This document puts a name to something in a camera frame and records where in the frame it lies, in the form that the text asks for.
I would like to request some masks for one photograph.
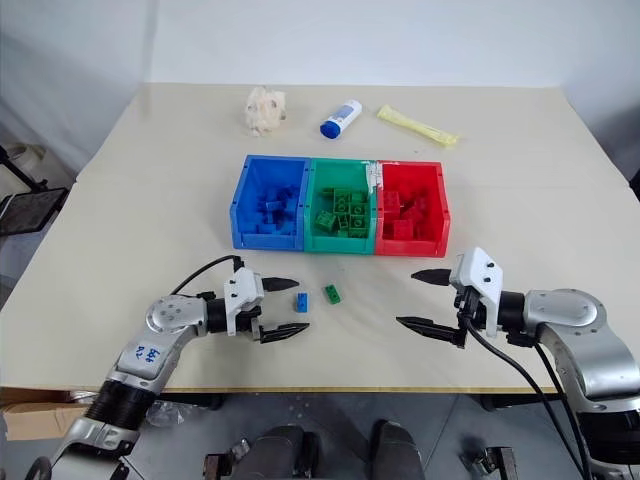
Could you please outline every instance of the blue bin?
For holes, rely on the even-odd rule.
[[[310,158],[249,155],[231,203],[234,248],[304,249]]]

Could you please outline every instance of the robotic arm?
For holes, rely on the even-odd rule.
[[[250,331],[261,343],[289,338],[309,326],[291,323],[266,331],[258,323],[265,291],[285,290],[298,282],[262,278],[240,257],[224,283],[224,298],[214,292],[195,297],[172,294],[147,310],[145,324],[127,344],[107,375],[100,392],[71,426],[52,458],[52,478],[119,480],[129,469],[120,457],[131,453],[139,427],[178,364],[184,346],[208,333]]]
[[[456,289],[459,325],[418,317],[398,317],[400,323],[460,348],[470,328],[486,329],[489,336],[500,329],[517,346],[543,344],[555,358],[596,478],[640,479],[640,370],[609,328],[600,301],[574,289],[502,291],[502,270],[479,248],[459,256],[451,271],[423,270],[412,277]]]

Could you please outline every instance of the white wall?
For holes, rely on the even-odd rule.
[[[76,168],[145,76],[561,85],[608,151],[628,152],[640,141],[637,0],[2,2],[0,117],[5,124],[20,117],[22,130],[46,138]],[[611,135],[620,136],[621,115],[623,139]],[[634,158],[623,170],[640,166]]]

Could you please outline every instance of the black cable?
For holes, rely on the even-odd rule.
[[[560,436],[560,439],[562,440],[562,443],[564,444],[565,448],[567,449],[567,452],[569,452],[569,455],[571,456],[571,460],[573,460],[573,463],[576,466],[576,468],[578,469],[578,471],[580,472],[580,475],[584,478],[584,480],[592,480],[591,478],[584,476],[582,467],[580,466],[580,462],[578,462],[578,459],[576,458],[575,453],[573,453],[573,450],[571,449],[571,446],[569,445],[569,442],[567,441],[567,437],[565,436],[564,431],[562,430],[560,422],[558,421],[558,417],[556,416],[555,412],[551,408],[551,404],[549,403],[549,400],[547,399],[546,395],[544,394],[542,389],[538,386],[538,384],[533,379],[533,377],[531,375],[529,375],[529,373],[524,369],[524,367],[522,367],[522,365],[520,365],[518,362],[516,362],[513,358],[511,358],[509,355],[507,355],[506,353],[502,352],[501,350],[497,349],[496,347],[491,345],[489,342],[487,342],[484,338],[482,338],[482,335],[480,334],[480,332],[478,332],[474,328],[474,326],[471,324],[471,318],[469,318],[468,315],[463,316],[463,321],[464,321],[464,325],[467,328],[467,330],[469,331],[469,333],[473,336],[473,338],[475,338],[478,341],[478,343],[480,343],[480,345],[482,345],[484,348],[489,350],[496,357],[498,357],[501,360],[507,362],[509,365],[511,365],[513,368],[515,368],[518,371],[518,373],[524,377],[524,379],[527,381],[527,383],[529,383],[531,388],[533,388],[533,390],[536,392],[536,394],[538,396],[538,399],[542,402],[542,404],[544,405],[544,408],[547,410],[547,413],[549,414],[549,417],[551,418],[551,422],[553,423],[553,426],[555,427],[556,431],[558,432],[558,435]]]
[[[198,270],[189,275],[185,280],[173,289],[171,295],[177,295],[180,290],[182,290],[191,280],[196,278],[202,272],[209,270],[211,267],[218,265],[226,260],[233,260],[233,270],[238,270],[240,267],[243,267],[242,259],[237,255],[225,255],[224,257],[216,258],[214,261],[207,263],[205,266],[200,267]]]
[[[573,431],[573,436],[576,439],[576,443],[578,444],[578,452],[580,453],[580,460],[582,461],[582,471],[586,472],[587,478],[591,479],[593,474],[591,473],[591,464],[589,463],[589,458],[587,457],[587,451],[584,448],[584,442],[582,441],[582,435],[580,434],[580,428],[578,428],[578,422],[576,422],[575,417],[573,416],[573,412],[571,411],[571,407],[569,406],[569,402],[567,401],[567,395],[564,393],[562,385],[560,385],[560,381],[553,371],[553,367],[549,363],[549,359],[542,351],[542,347],[537,343],[534,345],[536,352],[540,355],[540,360],[544,364],[544,368],[547,369],[547,373],[551,377],[551,381],[553,382],[553,386],[557,390],[560,395],[560,401],[562,402],[562,406],[564,407],[564,411],[567,413],[567,417],[569,417],[569,424],[571,424],[571,430]]]
[[[35,459],[31,468],[27,472],[25,480],[51,480],[51,462],[47,457],[38,457]]]

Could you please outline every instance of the plastic storage bin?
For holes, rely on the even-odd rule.
[[[376,255],[443,257],[451,217],[440,164],[380,164]]]
[[[304,209],[308,252],[372,254],[377,194],[367,178],[375,161],[314,158]]]
[[[230,208],[234,248],[304,248],[310,165],[304,157],[247,157]]]

